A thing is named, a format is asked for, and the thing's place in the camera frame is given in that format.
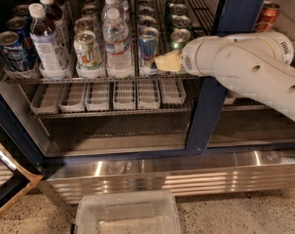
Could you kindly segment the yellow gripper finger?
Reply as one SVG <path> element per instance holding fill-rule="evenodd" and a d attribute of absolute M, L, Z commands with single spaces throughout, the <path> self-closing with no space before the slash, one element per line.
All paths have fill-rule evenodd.
<path fill-rule="evenodd" d="M 177 51 L 169 52 L 154 58 L 157 68 L 161 71 L 177 72 L 181 69 L 181 58 Z"/>

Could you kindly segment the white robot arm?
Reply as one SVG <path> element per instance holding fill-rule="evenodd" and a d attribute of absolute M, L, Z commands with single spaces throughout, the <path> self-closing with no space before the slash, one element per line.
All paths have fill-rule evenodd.
<path fill-rule="evenodd" d="M 294 48 L 278 32 L 196 38 L 180 51 L 155 58 L 161 71 L 215 78 L 230 91 L 254 99 L 295 122 Z"/>

